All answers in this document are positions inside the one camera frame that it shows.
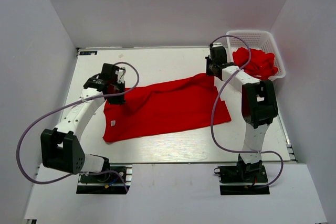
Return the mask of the red t shirt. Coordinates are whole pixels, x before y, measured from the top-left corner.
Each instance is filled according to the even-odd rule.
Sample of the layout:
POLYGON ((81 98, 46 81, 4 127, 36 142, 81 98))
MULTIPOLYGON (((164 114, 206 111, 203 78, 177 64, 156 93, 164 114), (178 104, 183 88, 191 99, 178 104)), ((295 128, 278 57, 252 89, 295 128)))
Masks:
POLYGON ((137 87, 125 103, 106 103, 107 143, 188 131, 231 121, 225 101, 218 100, 215 78, 199 73, 185 79, 137 87))

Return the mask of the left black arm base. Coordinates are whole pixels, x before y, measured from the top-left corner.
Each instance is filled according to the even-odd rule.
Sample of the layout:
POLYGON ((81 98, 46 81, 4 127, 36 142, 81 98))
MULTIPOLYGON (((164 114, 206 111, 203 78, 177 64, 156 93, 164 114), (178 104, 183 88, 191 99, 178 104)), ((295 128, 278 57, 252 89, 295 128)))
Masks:
POLYGON ((132 180, 132 165, 110 164, 108 170, 101 175, 80 175, 77 183, 78 195, 126 195, 132 180))

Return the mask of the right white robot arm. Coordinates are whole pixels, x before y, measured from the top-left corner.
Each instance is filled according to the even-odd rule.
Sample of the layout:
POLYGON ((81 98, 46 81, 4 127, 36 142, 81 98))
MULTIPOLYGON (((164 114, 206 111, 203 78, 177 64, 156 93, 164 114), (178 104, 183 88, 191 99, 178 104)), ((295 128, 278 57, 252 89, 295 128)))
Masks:
POLYGON ((241 112, 246 123, 242 150, 238 153, 237 175, 247 182, 261 170, 261 151, 266 132, 278 115, 274 85, 270 80, 259 80, 233 62, 227 61, 223 46, 210 45, 206 57, 206 74, 215 76, 241 92, 241 112))

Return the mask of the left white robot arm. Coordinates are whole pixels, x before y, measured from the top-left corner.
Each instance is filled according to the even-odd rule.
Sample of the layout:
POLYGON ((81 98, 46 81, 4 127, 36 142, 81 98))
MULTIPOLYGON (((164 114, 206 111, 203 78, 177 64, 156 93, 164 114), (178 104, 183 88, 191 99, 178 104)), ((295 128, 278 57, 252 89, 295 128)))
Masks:
POLYGON ((90 77, 83 85, 79 104, 71 107, 54 129, 45 129, 41 136, 41 153, 43 165, 47 168, 70 174, 93 173, 101 182, 110 178, 111 168, 108 159, 86 154, 81 145, 81 136, 97 111, 106 101, 123 104, 125 69, 105 63, 101 72, 90 77))

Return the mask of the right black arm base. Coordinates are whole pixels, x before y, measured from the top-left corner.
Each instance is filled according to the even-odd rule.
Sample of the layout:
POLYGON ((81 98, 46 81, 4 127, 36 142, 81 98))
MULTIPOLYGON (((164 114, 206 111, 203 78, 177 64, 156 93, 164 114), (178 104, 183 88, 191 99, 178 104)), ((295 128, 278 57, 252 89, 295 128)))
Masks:
POLYGON ((219 178, 221 196, 269 195, 268 177, 264 165, 261 169, 243 175, 236 165, 217 166, 213 170, 219 178))

